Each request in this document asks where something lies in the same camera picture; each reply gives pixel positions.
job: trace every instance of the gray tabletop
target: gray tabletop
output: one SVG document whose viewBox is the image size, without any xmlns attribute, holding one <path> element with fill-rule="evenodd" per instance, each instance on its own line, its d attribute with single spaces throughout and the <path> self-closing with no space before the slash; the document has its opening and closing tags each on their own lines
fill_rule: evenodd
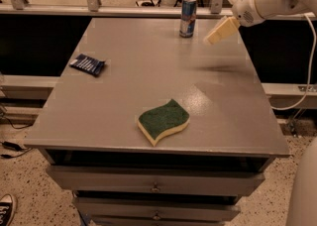
<svg viewBox="0 0 317 226">
<path fill-rule="evenodd" d="M 107 62 L 99 77 L 66 67 L 26 146 L 198 155 L 286 156 L 288 147 L 240 35 L 215 46 L 216 20 L 190 39 L 177 19 L 95 18 L 72 58 Z M 137 126 L 171 98 L 190 114 L 182 132 L 153 147 Z"/>
</svg>

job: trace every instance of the white cable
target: white cable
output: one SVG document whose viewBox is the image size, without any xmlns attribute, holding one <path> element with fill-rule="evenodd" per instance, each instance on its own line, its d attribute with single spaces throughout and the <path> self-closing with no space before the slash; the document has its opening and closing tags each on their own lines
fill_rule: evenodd
<svg viewBox="0 0 317 226">
<path fill-rule="evenodd" d="M 292 109 L 292 108 L 296 107 L 298 104 L 300 104 L 306 98 L 308 90 L 309 90 L 310 77 L 311 77 L 311 67 L 312 67 L 312 63 L 313 63 L 313 59 L 314 59 L 314 53 L 315 53 L 315 48 L 316 48 L 316 32 L 315 32 L 315 28 L 314 28 L 312 22 L 310 21 L 308 15 L 304 14 L 304 16 L 305 16 L 305 18 L 308 21 L 308 24 L 309 24 L 309 26 L 310 26 L 310 28 L 312 30 L 313 37 L 314 37 L 313 47 L 312 47 L 312 50 L 311 50 L 311 53 L 310 53 L 310 59 L 309 59 L 309 65 L 308 65 L 308 76 L 307 76 L 306 90 L 305 90 L 305 93 L 302 96 L 302 98 L 297 103 L 295 103 L 293 105 L 290 105 L 288 107 L 282 107 L 282 108 L 271 106 L 271 108 L 273 110 L 285 111 L 285 110 L 289 110 L 289 109 Z"/>
</svg>

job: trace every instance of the blue aluminum can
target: blue aluminum can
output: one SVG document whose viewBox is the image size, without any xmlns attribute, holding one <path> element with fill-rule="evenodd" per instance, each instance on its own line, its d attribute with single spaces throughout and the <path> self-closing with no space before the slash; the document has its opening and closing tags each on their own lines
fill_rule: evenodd
<svg viewBox="0 0 317 226">
<path fill-rule="evenodd" d="M 182 0 L 179 34 L 190 38 L 194 34 L 197 0 Z"/>
</svg>

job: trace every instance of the drawer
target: drawer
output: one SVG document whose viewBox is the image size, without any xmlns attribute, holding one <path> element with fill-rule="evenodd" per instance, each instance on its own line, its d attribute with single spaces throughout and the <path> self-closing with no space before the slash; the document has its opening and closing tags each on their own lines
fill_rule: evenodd
<svg viewBox="0 0 317 226">
<path fill-rule="evenodd" d="M 48 174 L 63 189 L 223 196 L 248 196 L 264 181 L 261 173 L 181 169 L 50 166 Z"/>
<path fill-rule="evenodd" d="M 90 198 L 76 197 L 77 209 L 92 217 L 129 217 L 148 219 L 154 222 L 164 220 L 215 222 L 231 221 L 240 209 L 237 206 L 208 203 L 181 202 L 177 199 L 150 200 L 140 198 Z"/>
<path fill-rule="evenodd" d="M 117 218 L 107 216 L 94 216 L 91 218 L 101 226 L 224 226 L 223 222 L 180 221 L 180 220 L 151 220 L 134 218 Z"/>
</svg>

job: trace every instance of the shoe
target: shoe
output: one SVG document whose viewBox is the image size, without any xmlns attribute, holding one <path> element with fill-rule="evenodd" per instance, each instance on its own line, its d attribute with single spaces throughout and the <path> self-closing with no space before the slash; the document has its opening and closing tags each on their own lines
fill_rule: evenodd
<svg viewBox="0 0 317 226">
<path fill-rule="evenodd" d="M 6 194 L 0 199 L 0 226 L 9 226 L 16 212 L 17 202 L 13 195 Z"/>
</svg>

